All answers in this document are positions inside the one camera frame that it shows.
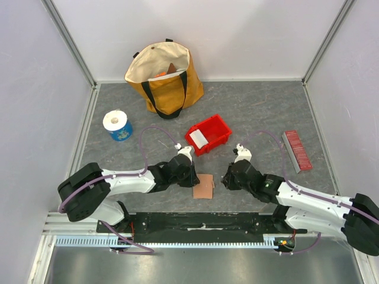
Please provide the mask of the white card stack in bin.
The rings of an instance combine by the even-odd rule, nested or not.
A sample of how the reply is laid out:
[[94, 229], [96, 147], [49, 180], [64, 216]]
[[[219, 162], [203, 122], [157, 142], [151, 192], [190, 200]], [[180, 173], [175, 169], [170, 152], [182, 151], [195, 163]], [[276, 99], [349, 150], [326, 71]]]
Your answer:
[[208, 144], [208, 140], [205, 138], [204, 134], [199, 129], [196, 129], [195, 131], [191, 132], [189, 136], [191, 137], [192, 141], [198, 149], [201, 149], [202, 147]]

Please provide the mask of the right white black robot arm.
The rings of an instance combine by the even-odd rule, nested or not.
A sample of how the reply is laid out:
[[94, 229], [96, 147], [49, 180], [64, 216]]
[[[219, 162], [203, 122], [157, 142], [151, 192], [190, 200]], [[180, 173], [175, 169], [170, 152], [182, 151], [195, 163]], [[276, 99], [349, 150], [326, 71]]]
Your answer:
[[262, 174], [247, 160], [229, 164], [222, 183], [231, 191], [245, 190], [261, 202], [275, 204], [271, 225], [278, 233], [306, 230], [333, 235], [362, 253], [378, 255], [378, 206], [366, 195], [350, 198], [307, 189]]

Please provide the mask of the red plastic bin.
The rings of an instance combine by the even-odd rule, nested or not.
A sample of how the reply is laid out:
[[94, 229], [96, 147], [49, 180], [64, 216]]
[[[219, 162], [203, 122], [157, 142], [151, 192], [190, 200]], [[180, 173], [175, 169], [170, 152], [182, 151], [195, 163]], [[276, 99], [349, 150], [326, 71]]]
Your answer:
[[[190, 137], [190, 133], [199, 129], [208, 140], [208, 144], [198, 149]], [[232, 130], [225, 123], [219, 114], [215, 114], [204, 121], [201, 121], [193, 125], [185, 134], [185, 139], [189, 145], [193, 146], [196, 156], [209, 153], [216, 147], [226, 144], [229, 137], [232, 134]]]

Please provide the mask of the yellow canvas tote bag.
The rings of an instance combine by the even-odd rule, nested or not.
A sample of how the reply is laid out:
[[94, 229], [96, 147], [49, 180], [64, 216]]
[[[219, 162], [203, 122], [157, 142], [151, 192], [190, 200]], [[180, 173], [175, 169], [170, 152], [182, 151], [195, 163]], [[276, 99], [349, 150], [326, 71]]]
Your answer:
[[[157, 74], [167, 75], [154, 78]], [[133, 56], [124, 79], [165, 120], [178, 117], [204, 95], [190, 50], [171, 39], [153, 43]]]

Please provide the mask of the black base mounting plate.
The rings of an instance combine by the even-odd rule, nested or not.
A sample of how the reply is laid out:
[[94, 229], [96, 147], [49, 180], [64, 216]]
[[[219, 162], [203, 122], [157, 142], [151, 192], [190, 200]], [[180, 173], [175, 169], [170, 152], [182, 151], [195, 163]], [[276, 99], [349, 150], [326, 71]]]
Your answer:
[[113, 228], [133, 233], [138, 243], [258, 243], [265, 234], [294, 232], [271, 214], [255, 212], [137, 212]]

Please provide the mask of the orange item inside bag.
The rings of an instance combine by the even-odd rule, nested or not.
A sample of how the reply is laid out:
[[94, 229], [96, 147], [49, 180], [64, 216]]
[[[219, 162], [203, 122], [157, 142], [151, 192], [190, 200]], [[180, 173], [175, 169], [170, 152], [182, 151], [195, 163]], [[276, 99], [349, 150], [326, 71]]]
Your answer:
[[166, 72], [161, 72], [161, 73], [157, 74], [154, 78], [159, 78], [159, 77], [162, 77], [162, 76], [165, 76], [165, 75], [167, 75]]

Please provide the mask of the red rectangular box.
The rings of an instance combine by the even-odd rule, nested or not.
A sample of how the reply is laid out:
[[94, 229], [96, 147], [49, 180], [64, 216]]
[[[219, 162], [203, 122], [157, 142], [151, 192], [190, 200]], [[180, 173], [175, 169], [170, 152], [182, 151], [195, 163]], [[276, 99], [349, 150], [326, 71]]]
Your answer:
[[296, 130], [284, 131], [283, 142], [296, 173], [312, 170], [313, 166]]

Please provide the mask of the tan leather card holder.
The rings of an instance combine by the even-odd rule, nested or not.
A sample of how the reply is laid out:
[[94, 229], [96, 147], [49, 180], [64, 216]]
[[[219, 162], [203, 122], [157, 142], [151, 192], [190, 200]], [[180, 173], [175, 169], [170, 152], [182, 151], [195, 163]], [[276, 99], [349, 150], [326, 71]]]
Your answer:
[[213, 175], [199, 174], [198, 178], [200, 182], [199, 184], [193, 187], [193, 198], [194, 199], [212, 199], [213, 189], [214, 189]]

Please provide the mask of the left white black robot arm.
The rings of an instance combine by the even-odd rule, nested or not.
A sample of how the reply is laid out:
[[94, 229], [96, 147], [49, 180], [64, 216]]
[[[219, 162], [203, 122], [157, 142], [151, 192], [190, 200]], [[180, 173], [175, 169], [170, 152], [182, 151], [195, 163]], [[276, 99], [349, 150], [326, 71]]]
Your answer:
[[111, 196], [162, 192], [171, 185], [191, 188], [199, 183], [194, 162], [185, 154], [136, 171], [106, 170], [89, 163], [58, 186], [59, 212], [71, 222], [87, 218], [105, 221], [122, 233], [130, 227], [130, 217], [125, 205], [111, 201]]

